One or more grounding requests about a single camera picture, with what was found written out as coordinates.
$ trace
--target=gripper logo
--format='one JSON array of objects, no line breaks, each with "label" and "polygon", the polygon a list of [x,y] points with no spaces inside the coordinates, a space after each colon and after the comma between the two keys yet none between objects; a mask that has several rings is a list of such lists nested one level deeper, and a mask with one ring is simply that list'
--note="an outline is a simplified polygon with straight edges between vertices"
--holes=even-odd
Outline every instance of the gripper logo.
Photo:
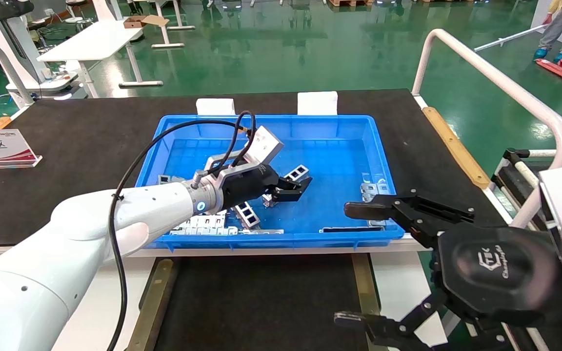
[{"label": "gripper logo", "polygon": [[490,271],[502,265],[498,253],[491,253],[491,249],[485,248],[481,248],[481,251],[478,252],[478,264]]},{"label": "gripper logo", "polygon": [[495,245],[494,248],[495,252],[493,253],[491,249],[481,248],[481,251],[478,252],[478,264],[489,271],[502,266],[502,278],[509,279],[509,261],[506,260],[506,253],[500,245]]}]

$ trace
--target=cardboard box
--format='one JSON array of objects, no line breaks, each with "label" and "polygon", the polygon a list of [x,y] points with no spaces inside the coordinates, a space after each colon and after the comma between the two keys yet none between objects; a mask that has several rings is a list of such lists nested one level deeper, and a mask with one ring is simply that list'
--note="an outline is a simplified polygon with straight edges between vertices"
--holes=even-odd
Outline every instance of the cardboard box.
[{"label": "cardboard box", "polygon": [[167,18],[163,18],[155,15],[148,16],[131,16],[125,19],[123,26],[125,28],[141,28],[147,24],[153,24],[154,26],[164,27],[168,23]]}]

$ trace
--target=stool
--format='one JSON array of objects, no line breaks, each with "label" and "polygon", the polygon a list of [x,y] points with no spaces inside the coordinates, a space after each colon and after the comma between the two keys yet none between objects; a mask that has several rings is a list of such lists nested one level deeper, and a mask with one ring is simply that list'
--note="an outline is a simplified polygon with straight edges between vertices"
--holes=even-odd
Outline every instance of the stool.
[{"label": "stool", "polygon": [[47,26],[47,20],[45,19],[41,19],[41,20],[39,19],[39,20],[35,20],[34,22],[27,23],[27,30],[36,31],[36,34],[38,35],[38,41],[41,44],[41,47],[38,47],[38,52],[41,54],[44,54],[50,49],[52,49],[53,47],[55,47],[55,45],[47,44],[44,35],[42,35],[40,31],[41,28],[45,28],[46,26]]},{"label": "stool", "polygon": [[[88,3],[88,0],[66,0],[66,6],[69,7],[69,12],[71,13],[71,18],[64,20],[66,23],[77,23],[80,20],[84,20],[84,11],[82,11],[81,6]],[[80,8],[81,17],[75,16],[75,7]]]}]

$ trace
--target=white robotic arm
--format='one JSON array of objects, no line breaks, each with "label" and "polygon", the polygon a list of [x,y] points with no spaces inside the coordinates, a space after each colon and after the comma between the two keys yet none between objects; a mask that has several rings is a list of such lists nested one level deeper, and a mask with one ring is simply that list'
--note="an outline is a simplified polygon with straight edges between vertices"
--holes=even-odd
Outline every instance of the white robotic arm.
[{"label": "white robotic arm", "polygon": [[[283,144],[265,127],[253,139],[236,167],[213,174],[197,171],[193,180],[181,183],[123,189],[114,218],[121,255],[143,248],[193,215],[214,214],[270,193],[278,184],[286,189],[289,183],[268,166]],[[210,157],[205,169],[222,157]],[[53,347],[100,266],[114,259],[108,236],[113,193],[65,200],[49,223],[0,256],[0,351]]]}]

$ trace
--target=white foam block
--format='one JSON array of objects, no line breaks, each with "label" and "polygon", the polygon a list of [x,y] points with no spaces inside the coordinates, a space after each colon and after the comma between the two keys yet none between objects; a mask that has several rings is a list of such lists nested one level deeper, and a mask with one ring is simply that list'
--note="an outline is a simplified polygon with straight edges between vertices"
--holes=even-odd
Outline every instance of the white foam block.
[{"label": "white foam block", "polygon": [[299,116],[337,115],[337,91],[299,93]]},{"label": "white foam block", "polygon": [[199,116],[235,116],[234,100],[232,98],[199,98],[197,114]]}]

